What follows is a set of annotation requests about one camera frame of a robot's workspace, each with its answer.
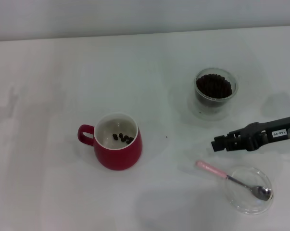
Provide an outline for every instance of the small glass bowl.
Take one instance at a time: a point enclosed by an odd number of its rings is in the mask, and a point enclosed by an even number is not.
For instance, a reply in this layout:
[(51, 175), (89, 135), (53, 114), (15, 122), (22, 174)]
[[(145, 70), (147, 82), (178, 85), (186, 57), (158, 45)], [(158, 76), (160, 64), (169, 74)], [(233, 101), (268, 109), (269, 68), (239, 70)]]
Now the small glass bowl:
[[(253, 167), (237, 166), (229, 170), (229, 175), (250, 186), (264, 186), (272, 189), (269, 178), (260, 170)], [(256, 215), (265, 212), (273, 202), (273, 190), (269, 200), (264, 201), (255, 197), (249, 190), (230, 180), (223, 182), (226, 197), (238, 211)]]
[[(231, 84), (232, 94), (226, 98), (221, 98), (221, 99), (211, 98), (210, 96), (203, 94), (198, 89), (196, 81), (202, 76), (209, 75), (209, 74), (217, 74), (224, 77), (225, 80), (227, 80)], [(195, 88), (196, 98), (201, 104), (201, 109), (203, 111), (215, 113), (215, 112), (219, 112), (222, 109), (223, 105), (226, 104), (232, 97), (235, 96), (235, 94), (238, 91), (238, 82), (236, 78), (234, 78), (229, 72), (225, 70), (218, 69), (218, 68), (207, 68), (197, 74), (194, 80), (194, 88)]]

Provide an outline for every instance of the white wall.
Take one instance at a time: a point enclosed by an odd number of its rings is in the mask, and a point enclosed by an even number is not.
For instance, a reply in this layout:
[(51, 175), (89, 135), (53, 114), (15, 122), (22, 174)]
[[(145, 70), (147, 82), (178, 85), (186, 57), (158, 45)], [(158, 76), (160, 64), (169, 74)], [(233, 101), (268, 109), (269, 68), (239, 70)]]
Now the white wall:
[(0, 40), (290, 25), (290, 0), (0, 0)]

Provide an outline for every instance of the mug handle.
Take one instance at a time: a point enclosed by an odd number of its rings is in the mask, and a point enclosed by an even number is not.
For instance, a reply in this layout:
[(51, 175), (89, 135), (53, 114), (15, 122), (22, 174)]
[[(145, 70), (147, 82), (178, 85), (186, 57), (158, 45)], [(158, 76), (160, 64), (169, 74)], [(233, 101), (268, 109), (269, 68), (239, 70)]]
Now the mug handle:
[(94, 128), (95, 127), (90, 126), (90, 125), (86, 125), (86, 124), (83, 124), (82, 126), (80, 126), (78, 131), (77, 131), (78, 140), (84, 144), (93, 146), (93, 138), (85, 136), (83, 132), (86, 132), (86, 133), (93, 135)]

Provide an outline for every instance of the red mug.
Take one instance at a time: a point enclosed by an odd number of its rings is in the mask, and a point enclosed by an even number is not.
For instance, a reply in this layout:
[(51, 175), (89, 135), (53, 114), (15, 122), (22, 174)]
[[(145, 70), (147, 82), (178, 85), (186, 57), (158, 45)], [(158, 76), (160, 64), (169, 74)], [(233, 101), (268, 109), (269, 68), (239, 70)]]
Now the red mug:
[[(93, 138), (84, 135), (92, 134)], [(128, 144), (119, 138), (115, 140), (113, 134), (122, 133), (134, 138)], [(95, 127), (82, 125), (77, 137), (82, 143), (93, 146), (98, 161), (111, 170), (124, 170), (133, 166), (139, 159), (142, 151), (142, 141), (139, 127), (135, 120), (123, 113), (108, 114)]]

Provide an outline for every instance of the pink spoon handle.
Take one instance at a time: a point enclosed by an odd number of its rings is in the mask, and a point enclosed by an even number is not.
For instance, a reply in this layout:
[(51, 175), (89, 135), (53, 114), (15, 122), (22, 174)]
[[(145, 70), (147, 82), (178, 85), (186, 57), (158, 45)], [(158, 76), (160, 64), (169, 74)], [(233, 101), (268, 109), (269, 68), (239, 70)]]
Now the pink spoon handle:
[(210, 164), (202, 161), (202, 160), (198, 160), (196, 161), (196, 166), (200, 167), (208, 172), (212, 172), (213, 174), (222, 177), (222, 178), (227, 178), (227, 174), (226, 172), (223, 172), (222, 170), (219, 170), (213, 166), (211, 166)]

